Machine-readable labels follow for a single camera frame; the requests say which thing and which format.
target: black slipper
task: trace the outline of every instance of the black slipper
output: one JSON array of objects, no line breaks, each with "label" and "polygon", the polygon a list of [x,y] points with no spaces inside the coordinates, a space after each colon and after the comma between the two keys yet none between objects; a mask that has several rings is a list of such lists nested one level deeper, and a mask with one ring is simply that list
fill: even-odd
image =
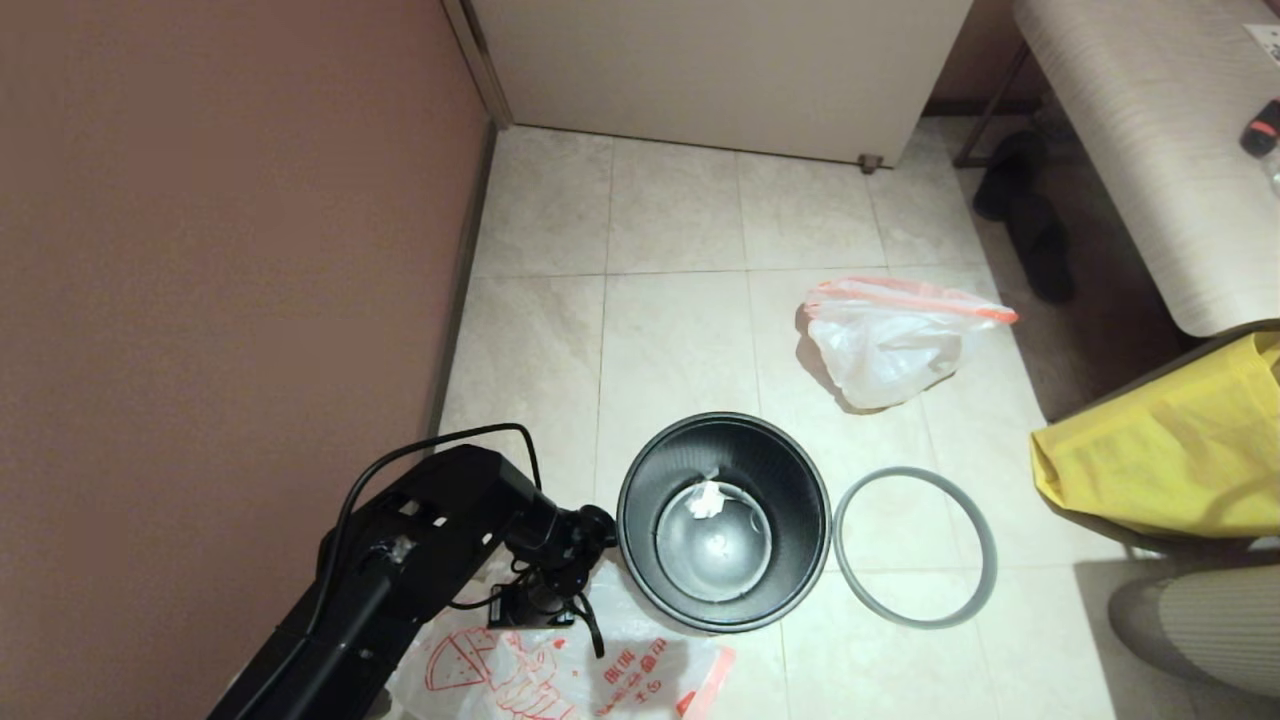
[{"label": "black slipper", "polygon": [[988,220],[1009,217],[1009,202],[1032,191],[1044,167],[1048,146],[1034,132],[1023,131],[1000,141],[991,154],[987,174],[973,196],[973,210]]},{"label": "black slipper", "polygon": [[1066,264],[1066,227],[1042,195],[1019,195],[1009,204],[1009,237],[1032,291],[1046,302],[1066,302],[1075,282]]}]

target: yellow bag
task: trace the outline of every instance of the yellow bag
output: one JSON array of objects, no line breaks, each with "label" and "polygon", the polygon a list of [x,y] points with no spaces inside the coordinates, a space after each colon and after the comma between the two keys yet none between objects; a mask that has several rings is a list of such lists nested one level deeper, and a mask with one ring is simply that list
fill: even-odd
[{"label": "yellow bag", "polygon": [[1280,534],[1280,332],[1032,433],[1036,487],[1148,534]]}]

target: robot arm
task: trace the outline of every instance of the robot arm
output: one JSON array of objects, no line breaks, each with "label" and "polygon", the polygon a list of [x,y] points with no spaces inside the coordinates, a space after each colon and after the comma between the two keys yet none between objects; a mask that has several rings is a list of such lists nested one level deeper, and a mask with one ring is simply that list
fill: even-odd
[{"label": "robot arm", "polygon": [[360,507],[343,547],[320,546],[338,574],[315,629],[323,573],[236,679],[210,720],[360,720],[424,623],[506,542],[529,570],[499,585],[494,626],[547,626],[567,610],[599,632],[581,597],[617,544],[613,519],[557,507],[502,455],[463,445],[431,455]]}]

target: plastic bag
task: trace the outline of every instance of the plastic bag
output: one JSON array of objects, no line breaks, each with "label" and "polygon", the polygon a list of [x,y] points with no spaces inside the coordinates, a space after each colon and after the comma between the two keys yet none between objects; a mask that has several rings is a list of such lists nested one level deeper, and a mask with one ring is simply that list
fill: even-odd
[{"label": "plastic bag", "polygon": [[[445,610],[419,632],[388,680],[421,720],[700,720],[733,651],[652,618],[625,570],[602,562],[588,597],[604,635],[596,660],[585,623],[556,630],[489,630],[483,610]],[[472,583],[467,597],[488,584]]]},{"label": "plastic bag", "polygon": [[905,402],[951,375],[965,336],[1018,319],[975,295],[895,278],[824,282],[804,309],[831,379],[865,410]]}]

